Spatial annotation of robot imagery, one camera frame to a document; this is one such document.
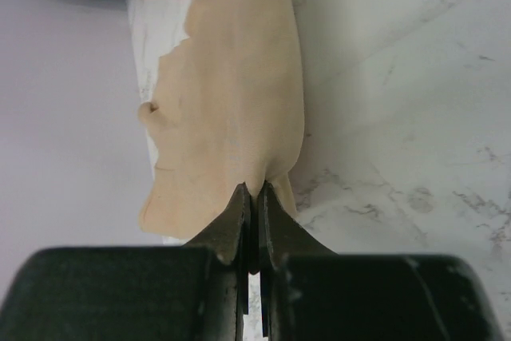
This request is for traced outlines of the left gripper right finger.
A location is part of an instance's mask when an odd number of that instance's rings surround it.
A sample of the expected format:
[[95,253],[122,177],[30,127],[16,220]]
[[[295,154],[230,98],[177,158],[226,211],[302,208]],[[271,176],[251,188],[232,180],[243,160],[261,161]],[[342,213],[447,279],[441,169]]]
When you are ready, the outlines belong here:
[[442,254],[338,254],[265,184],[257,202],[262,332],[270,340],[501,340],[474,270]]

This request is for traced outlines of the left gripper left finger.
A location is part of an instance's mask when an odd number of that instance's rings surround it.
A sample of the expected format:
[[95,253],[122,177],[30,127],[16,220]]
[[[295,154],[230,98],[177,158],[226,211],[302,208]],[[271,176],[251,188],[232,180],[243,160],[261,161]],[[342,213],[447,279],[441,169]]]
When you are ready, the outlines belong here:
[[250,196],[181,246],[47,248],[1,306],[4,340],[240,340]]

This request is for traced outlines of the tan beige t-shirt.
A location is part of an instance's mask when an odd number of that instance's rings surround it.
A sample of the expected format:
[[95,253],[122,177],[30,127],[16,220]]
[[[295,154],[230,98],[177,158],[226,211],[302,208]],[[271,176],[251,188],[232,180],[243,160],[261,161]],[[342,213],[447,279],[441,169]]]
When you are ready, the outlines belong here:
[[294,216],[304,101],[292,0],[192,0],[184,30],[138,110],[158,151],[141,229],[192,238],[239,184],[252,197],[272,184]]

